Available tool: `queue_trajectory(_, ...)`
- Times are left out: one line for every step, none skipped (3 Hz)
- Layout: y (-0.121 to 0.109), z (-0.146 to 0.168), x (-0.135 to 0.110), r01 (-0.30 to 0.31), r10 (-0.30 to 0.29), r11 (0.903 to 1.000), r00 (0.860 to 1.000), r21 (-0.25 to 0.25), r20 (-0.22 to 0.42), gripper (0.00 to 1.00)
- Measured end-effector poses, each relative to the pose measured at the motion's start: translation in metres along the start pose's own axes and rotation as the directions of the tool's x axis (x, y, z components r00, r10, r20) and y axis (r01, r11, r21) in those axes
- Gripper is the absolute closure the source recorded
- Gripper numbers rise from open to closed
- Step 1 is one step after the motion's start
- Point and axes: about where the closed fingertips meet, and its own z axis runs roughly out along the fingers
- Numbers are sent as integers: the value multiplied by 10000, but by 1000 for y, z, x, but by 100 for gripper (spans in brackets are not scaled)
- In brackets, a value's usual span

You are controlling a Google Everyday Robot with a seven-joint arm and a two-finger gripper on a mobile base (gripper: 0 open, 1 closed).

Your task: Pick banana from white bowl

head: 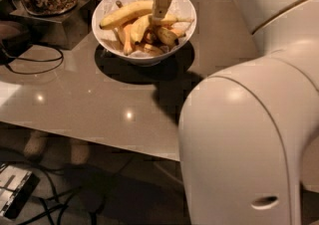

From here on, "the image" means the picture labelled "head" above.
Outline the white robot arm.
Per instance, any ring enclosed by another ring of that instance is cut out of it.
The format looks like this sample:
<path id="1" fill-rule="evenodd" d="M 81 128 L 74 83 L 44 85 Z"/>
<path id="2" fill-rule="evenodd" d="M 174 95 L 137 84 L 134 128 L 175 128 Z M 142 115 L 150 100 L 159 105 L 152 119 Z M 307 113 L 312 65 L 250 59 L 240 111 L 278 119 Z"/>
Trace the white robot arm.
<path id="1" fill-rule="evenodd" d="M 301 163 L 318 135 L 318 0 L 233 0 L 259 56 L 199 83 L 180 113 L 192 225 L 301 225 Z"/>

